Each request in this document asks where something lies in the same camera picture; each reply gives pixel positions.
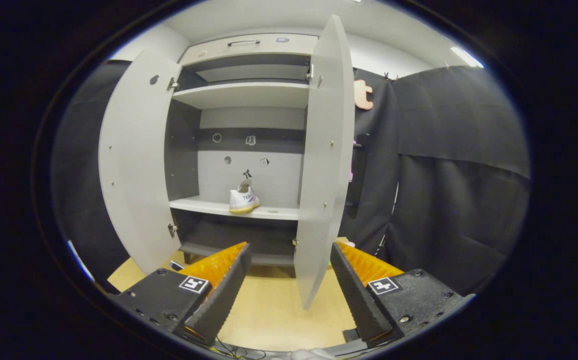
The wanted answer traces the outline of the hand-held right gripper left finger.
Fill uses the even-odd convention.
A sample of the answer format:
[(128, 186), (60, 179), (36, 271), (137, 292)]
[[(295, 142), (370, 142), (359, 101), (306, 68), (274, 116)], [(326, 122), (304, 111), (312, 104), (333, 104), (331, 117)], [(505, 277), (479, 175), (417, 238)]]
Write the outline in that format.
[(114, 299), (164, 331), (212, 346), (250, 267), (250, 244), (241, 242), (178, 271), (156, 269)]

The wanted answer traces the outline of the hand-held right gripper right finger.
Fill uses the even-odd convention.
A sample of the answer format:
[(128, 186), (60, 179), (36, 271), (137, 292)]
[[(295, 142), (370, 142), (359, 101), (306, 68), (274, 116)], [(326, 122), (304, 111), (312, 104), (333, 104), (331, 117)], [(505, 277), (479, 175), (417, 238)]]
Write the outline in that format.
[(425, 269), (402, 271), (337, 241), (330, 264), (344, 294), (359, 338), (381, 346), (414, 337), (462, 310), (462, 296)]

